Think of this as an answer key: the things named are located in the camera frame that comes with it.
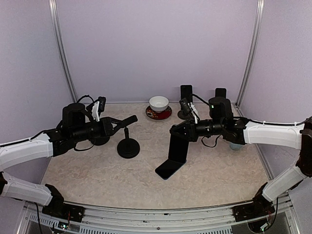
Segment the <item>small round-base phone stand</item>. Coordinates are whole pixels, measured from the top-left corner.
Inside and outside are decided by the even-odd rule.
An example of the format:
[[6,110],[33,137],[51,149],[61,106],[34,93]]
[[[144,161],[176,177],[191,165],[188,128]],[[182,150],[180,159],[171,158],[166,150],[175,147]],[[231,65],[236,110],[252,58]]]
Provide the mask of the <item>small round-base phone stand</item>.
[[177,116],[182,120],[188,120],[191,118],[190,114],[186,114],[182,110],[178,111]]

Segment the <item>black phone white edge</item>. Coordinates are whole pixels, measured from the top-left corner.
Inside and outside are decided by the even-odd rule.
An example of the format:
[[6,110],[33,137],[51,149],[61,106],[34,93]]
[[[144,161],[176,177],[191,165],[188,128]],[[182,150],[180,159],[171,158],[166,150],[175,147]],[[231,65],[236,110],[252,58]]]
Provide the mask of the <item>black phone white edge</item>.
[[189,142],[180,137],[171,135],[168,159],[178,163],[185,163],[188,153]]

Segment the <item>tall black phone stand front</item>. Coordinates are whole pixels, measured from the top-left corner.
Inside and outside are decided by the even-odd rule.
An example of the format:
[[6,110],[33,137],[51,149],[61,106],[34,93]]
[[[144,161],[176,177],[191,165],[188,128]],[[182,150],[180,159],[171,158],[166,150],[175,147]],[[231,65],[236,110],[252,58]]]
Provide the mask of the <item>tall black phone stand front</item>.
[[132,115],[120,123],[120,127],[124,129],[125,138],[118,143],[117,152],[122,158],[131,159],[136,157],[140,152],[139,143],[135,139],[129,137],[129,129],[127,127],[137,121],[137,116]]

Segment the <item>tall black phone stand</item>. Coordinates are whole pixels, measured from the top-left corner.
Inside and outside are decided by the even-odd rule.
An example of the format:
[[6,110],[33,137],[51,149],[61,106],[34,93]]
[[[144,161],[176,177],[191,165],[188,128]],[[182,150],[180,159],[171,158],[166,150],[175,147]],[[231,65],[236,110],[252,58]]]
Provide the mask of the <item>tall black phone stand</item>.
[[101,146],[101,145],[106,144],[109,140],[110,140],[110,137],[107,136],[107,137],[99,137],[99,138],[91,139],[90,142],[95,146]]
[[137,116],[132,115],[120,123],[120,127],[124,129],[125,138],[118,143],[117,152],[122,158],[131,159],[136,157],[140,152],[139,143],[135,139],[129,137],[129,129],[127,127],[137,121]]

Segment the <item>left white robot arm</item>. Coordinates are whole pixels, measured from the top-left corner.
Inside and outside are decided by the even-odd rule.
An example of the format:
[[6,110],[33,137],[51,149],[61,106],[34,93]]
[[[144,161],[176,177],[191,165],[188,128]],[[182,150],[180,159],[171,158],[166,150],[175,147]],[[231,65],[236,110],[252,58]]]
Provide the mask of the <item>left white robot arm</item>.
[[52,185],[40,185],[15,178],[5,172],[7,168],[38,158],[65,154],[79,142],[113,136],[119,129],[137,121],[135,115],[124,120],[95,117],[82,103],[72,103],[63,108],[61,124],[43,130],[20,141],[5,143],[0,147],[0,195],[48,206],[55,215],[68,213],[63,196]]

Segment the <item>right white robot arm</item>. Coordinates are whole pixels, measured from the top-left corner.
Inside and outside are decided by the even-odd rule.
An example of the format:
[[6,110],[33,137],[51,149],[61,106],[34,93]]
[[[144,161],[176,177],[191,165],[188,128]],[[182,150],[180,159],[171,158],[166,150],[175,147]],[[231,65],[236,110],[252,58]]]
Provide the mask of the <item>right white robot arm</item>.
[[260,197],[252,202],[249,211],[260,216],[279,195],[312,176],[312,119],[301,123],[260,122],[245,117],[234,117],[231,102],[225,97],[213,97],[208,101],[210,119],[199,117],[186,120],[170,129],[172,136],[186,142],[196,142],[199,137],[221,135],[234,144],[267,144],[299,150],[298,161],[269,181],[260,191]]

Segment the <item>tall black phone stand rear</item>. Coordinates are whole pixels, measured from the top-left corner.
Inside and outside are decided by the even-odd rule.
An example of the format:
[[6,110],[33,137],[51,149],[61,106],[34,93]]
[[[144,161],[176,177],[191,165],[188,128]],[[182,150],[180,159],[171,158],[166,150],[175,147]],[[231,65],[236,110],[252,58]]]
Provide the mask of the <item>tall black phone stand rear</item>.
[[106,144],[109,140],[110,140],[110,137],[107,136],[107,137],[99,137],[99,138],[91,139],[90,142],[95,146],[101,146],[101,145]]

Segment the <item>black phone blue edge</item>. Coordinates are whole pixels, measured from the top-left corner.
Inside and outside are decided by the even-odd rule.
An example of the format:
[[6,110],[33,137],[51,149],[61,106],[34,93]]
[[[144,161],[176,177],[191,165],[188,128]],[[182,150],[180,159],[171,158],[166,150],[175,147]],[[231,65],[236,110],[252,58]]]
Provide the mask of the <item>black phone blue edge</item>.
[[167,159],[155,169],[155,173],[163,180],[169,179],[177,170],[179,170],[185,162],[177,162]]

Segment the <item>red patterned saucer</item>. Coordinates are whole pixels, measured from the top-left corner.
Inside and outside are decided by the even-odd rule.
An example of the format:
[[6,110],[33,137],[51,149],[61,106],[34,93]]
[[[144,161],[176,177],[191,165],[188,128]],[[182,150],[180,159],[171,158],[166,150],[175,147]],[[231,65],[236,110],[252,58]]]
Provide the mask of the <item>red patterned saucer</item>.
[[171,116],[172,109],[170,106],[168,106],[164,111],[162,112],[156,112],[154,111],[150,106],[148,106],[145,110],[145,113],[147,117],[154,119],[154,120],[164,120]]

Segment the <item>white ceramic bowl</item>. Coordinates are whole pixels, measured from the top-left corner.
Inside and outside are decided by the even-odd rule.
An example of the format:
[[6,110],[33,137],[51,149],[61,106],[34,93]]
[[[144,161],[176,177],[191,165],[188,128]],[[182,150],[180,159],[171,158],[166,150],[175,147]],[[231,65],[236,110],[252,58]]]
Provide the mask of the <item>white ceramic bowl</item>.
[[169,105],[169,100],[163,96],[154,96],[149,99],[149,105],[155,112],[163,112]]

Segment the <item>light blue mug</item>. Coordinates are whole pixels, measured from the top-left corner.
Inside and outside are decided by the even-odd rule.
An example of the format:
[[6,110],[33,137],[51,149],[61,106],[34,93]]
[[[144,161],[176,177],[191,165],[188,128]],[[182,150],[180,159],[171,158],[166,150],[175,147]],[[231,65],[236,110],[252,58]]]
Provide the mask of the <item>light blue mug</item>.
[[238,151],[243,147],[241,144],[230,143],[230,148],[234,151]]

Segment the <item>aluminium front rail frame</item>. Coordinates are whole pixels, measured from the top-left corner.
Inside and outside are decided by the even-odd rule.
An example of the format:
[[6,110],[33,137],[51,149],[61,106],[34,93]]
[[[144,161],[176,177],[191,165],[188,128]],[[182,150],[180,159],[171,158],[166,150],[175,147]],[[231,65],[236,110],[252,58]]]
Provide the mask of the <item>aluminium front rail frame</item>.
[[16,233],[64,234],[234,234],[251,233],[249,225],[257,217],[237,222],[236,204],[188,209],[126,209],[86,205],[81,222],[70,221],[60,228],[63,219],[37,214],[27,202]]

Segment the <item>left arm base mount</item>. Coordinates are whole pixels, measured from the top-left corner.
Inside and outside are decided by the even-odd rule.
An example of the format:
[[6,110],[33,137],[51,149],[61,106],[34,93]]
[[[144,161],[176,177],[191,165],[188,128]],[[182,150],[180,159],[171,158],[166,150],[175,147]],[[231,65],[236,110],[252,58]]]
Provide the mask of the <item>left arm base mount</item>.
[[42,208],[42,213],[67,221],[81,222],[85,208],[68,203],[49,204]]

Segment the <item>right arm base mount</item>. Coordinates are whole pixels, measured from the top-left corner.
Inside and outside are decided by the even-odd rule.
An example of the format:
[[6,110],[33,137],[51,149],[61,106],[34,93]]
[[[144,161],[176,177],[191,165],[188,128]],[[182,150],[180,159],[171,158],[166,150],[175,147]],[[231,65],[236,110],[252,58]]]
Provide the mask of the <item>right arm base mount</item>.
[[236,222],[262,217],[275,212],[273,203],[267,200],[256,200],[252,203],[234,206],[232,210]]

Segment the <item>left aluminium corner post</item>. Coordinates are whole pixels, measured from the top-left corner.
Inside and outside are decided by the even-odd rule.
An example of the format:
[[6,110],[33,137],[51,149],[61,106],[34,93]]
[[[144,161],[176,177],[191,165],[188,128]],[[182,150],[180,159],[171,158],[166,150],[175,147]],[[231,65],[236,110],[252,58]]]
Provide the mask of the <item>left aluminium corner post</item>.
[[55,33],[56,42],[57,42],[58,54],[60,57],[61,66],[62,66],[64,75],[65,75],[65,80],[66,80],[72,101],[77,102],[78,96],[77,96],[77,92],[73,83],[73,79],[71,77],[71,73],[70,73],[70,69],[68,65],[68,59],[66,56],[63,38],[61,34],[61,26],[59,22],[57,1],[49,0],[48,2],[49,2],[50,15],[52,19],[52,25],[53,25],[53,29]]

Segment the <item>aluminium corner post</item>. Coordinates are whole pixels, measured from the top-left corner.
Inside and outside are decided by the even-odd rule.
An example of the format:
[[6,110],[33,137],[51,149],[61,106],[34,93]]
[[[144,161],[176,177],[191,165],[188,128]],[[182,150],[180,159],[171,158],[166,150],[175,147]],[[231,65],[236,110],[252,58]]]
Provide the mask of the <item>aluminium corner post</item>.
[[62,66],[64,75],[65,75],[65,80],[66,80],[72,101],[77,102],[78,96],[77,96],[77,92],[73,83],[73,79],[71,77],[71,73],[70,73],[70,69],[68,65],[68,59],[66,56],[63,38],[61,34],[61,26],[59,22],[57,1],[49,0],[48,2],[49,2],[50,15],[52,19],[52,25],[53,25],[53,29],[55,33],[56,42],[57,42],[58,54],[60,57],[61,66]]
[[247,90],[248,81],[250,78],[250,74],[251,74],[251,70],[252,70],[252,66],[254,62],[254,57],[256,54],[256,48],[258,44],[258,38],[259,38],[261,23],[263,19],[264,6],[265,6],[264,0],[257,1],[257,8],[256,8],[255,21],[254,21],[254,26],[253,26],[251,45],[249,48],[247,63],[246,63],[244,74],[243,74],[243,80],[242,80],[242,83],[238,92],[238,96],[235,102],[237,108],[240,108],[240,106],[242,105],[243,98]]

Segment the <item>right aluminium corner post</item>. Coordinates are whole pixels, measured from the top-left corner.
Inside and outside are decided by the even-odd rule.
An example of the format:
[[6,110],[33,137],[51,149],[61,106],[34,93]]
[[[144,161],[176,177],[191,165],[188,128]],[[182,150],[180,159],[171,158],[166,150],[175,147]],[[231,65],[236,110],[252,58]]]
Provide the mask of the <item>right aluminium corner post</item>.
[[255,21],[254,21],[254,26],[253,26],[251,45],[249,48],[247,63],[246,63],[244,74],[243,74],[243,80],[242,80],[242,83],[238,92],[238,96],[235,102],[237,108],[240,108],[240,106],[242,105],[243,98],[247,90],[248,81],[250,78],[250,74],[251,74],[251,70],[252,70],[252,66],[254,62],[254,57],[256,54],[256,48],[258,44],[258,38],[259,38],[261,23],[263,19],[264,6],[265,6],[264,0],[257,1],[257,8],[256,8]]

